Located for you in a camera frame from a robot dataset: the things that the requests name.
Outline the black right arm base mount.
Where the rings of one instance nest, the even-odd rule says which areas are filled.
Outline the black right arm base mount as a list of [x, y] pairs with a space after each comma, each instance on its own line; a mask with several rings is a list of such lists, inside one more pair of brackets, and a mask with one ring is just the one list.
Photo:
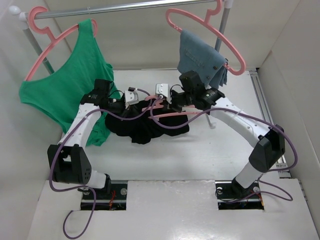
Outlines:
[[260, 186], [255, 181], [245, 193], [236, 193], [231, 181], [216, 181], [215, 196], [219, 210], [264, 210]]

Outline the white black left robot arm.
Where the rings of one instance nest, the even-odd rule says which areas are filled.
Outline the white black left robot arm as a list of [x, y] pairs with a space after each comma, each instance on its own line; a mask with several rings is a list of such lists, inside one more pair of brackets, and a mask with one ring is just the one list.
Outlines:
[[114, 84], [96, 79], [93, 90], [83, 95], [77, 114], [58, 144], [47, 149], [50, 165], [49, 183], [77, 184], [80, 188], [92, 188], [100, 198], [111, 194], [111, 179], [106, 173], [92, 168], [85, 153], [89, 136], [103, 112], [124, 118], [123, 112], [138, 102], [135, 88], [128, 88], [120, 99], [112, 97]]

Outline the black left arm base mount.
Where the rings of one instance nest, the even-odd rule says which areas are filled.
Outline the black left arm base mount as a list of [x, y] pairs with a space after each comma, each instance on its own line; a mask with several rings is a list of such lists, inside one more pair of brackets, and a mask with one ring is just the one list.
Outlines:
[[[84, 189], [82, 192], [80, 209], [89, 211], [94, 204], [94, 195], [92, 191]], [[125, 211], [127, 208], [128, 181], [127, 180], [112, 180], [110, 191], [105, 189], [95, 189], [96, 202], [95, 211]]]

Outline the pink plastic hanger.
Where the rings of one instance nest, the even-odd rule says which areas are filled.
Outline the pink plastic hanger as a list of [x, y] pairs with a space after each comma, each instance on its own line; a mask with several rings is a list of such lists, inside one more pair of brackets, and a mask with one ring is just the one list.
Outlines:
[[[147, 96], [144, 100], [145, 101], [150, 101], [151, 100], [151, 103], [153, 101], [155, 101], [157, 99], [157, 96], [155, 95], [151, 95], [151, 96]], [[200, 113], [200, 111], [182, 111], [182, 112], [168, 112], [169, 110], [165, 108], [165, 106], [163, 105], [163, 103], [166, 103], [166, 101], [164, 101], [163, 99], [160, 99], [158, 100], [153, 109], [161, 109], [162, 112], [166, 112], [166, 113], [162, 113], [161, 114], [156, 114], [156, 113], [153, 113], [153, 116], [156, 118], [156, 119], [160, 119], [160, 118], [166, 118], [166, 117], [173, 117], [173, 116], [183, 116], [183, 115], [197, 115]], [[150, 115], [151, 115], [151, 106], [149, 107], [144, 107], [142, 108], [142, 111], [144, 110], [147, 110], [150, 112]]]

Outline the black t shirt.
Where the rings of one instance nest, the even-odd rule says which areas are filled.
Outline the black t shirt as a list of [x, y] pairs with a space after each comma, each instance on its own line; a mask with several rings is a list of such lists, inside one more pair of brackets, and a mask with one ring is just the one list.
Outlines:
[[[149, 101], [142, 100], [133, 109], [124, 115], [127, 118], [133, 118], [142, 113], [143, 108], [147, 107]], [[173, 110], [164, 108], [158, 108], [153, 110], [153, 115], [174, 113]], [[167, 129], [157, 125], [150, 117], [150, 111], [148, 110], [143, 116], [135, 120], [120, 120], [109, 114], [105, 117], [105, 126], [112, 133], [120, 137], [130, 137], [132, 143], [145, 145], [151, 141], [151, 139], [161, 137], [162, 135], [168, 135], [175, 137], [188, 133], [190, 131], [189, 125], [185, 125], [182, 128]], [[186, 115], [168, 116], [159, 118], [158, 122], [162, 125], [175, 127], [184, 124], [188, 121]]]

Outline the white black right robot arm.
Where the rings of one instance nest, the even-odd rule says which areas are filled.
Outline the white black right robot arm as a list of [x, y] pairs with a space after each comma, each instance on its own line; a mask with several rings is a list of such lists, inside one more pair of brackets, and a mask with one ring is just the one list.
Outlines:
[[171, 108], [180, 111], [194, 106], [208, 115], [224, 122], [240, 134], [252, 146], [248, 163], [231, 182], [231, 191], [236, 198], [243, 198], [250, 192], [252, 184], [282, 157], [285, 153], [285, 138], [281, 127], [267, 126], [263, 122], [244, 117], [217, 88], [206, 88], [199, 75], [191, 70], [179, 76], [182, 92], [171, 94]]

